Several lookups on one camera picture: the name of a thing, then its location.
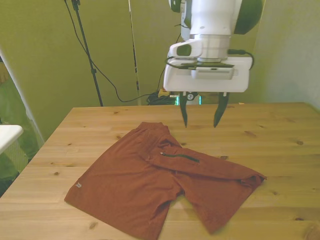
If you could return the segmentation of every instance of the green wall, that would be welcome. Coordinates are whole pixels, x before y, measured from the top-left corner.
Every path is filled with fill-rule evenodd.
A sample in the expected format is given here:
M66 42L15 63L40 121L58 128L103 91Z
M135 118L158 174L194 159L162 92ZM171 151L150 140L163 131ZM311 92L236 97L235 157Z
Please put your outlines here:
M137 97L128 0L81 0L79 9L92 59L123 99ZM0 51L45 140L73 107L99 106L88 58L63 0L1 0ZM122 105L97 76L104 104Z
M320 1L266 0L249 89L233 102L306 102L320 109Z

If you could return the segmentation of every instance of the zipper pocket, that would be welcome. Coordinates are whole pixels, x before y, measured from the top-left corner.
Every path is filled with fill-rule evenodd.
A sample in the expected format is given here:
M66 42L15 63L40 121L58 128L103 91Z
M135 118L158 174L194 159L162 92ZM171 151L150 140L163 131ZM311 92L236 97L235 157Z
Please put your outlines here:
M185 159L189 159L191 161L194 161L196 163L200 163L200 161L198 159L193 158L192 156L188 156L188 155L184 155L184 154L176 154L176 155L170 155L170 154L166 154L164 152L160 152L160 154L162 156L168 157L168 158L185 158Z

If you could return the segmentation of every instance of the cable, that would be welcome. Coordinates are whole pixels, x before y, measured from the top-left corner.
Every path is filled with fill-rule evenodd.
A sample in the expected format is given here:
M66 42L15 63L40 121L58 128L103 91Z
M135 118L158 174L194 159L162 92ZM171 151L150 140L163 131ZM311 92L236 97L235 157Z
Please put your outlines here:
M69 6L68 6L68 4L67 4L67 0L64 0L64 3L65 3L65 6L66 6L66 8L67 8L67 10L68 10L68 13L69 13L69 16L70 16L70 19L71 19L71 22L72 22L72 26L73 26L73 29L74 29L75 36L76 36L76 38L78 39L80 45L82 46L84 52L87 54L87 56L89 56L88 53L87 53L87 51L86 51L86 49L85 49L85 47L84 47L84 45L83 45L83 43L81 42L81 40L80 40L80 38L79 38L79 36L78 36L77 29L76 29L76 25L75 25L75 22L74 22L74 19L73 19L72 15L71 15ZM102 76L104 76L105 79L107 79L108 82L113 86L113 88L114 88L114 90L115 90L115 94L116 94L116 96L117 96L117 98L119 99L120 102L122 102L122 103L128 103L128 102L132 102L132 101L134 101L134 100L140 99L140 98L142 98L142 97L150 96L150 95L151 95L151 94L144 94L144 95L138 96L138 97L136 97L136 98L134 98L134 99L131 99L131 100L122 100L122 99L120 98L119 94L118 94L118 89L117 89L117 87L114 85L114 83L98 68L98 66L94 63L94 61L93 61L92 59L91 59L91 62L92 62L92 64L96 67L96 69L99 71L99 73L101 73Z
M248 54L252 58L252 64L251 64L250 70L255 65L255 56L251 52L248 52L243 49L229 49L228 54L231 54L231 55L246 55L246 54Z
M248 51L246 51L245 54L248 54L252 58L252 64L250 67L250 70L251 70L255 65L255 56L251 52L248 52Z
M174 27L178 27L178 26L181 26L181 27L183 27L183 28L185 28L185 29L188 29L187 26L183 26L181 23L180 23L180 24L177 24L177 25L174 25Z

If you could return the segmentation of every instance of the wooden table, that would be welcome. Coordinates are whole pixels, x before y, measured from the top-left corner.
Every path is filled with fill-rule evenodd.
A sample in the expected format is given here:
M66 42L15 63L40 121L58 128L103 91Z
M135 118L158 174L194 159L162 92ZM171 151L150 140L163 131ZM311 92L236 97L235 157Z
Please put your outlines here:
M184 197L160 240L302 240L320 220L320 115L303 103L74 108L0 199L1 240L132 240L66 204L87 168L142 121L161 121L186 148L268 176L229 223L209 235Z

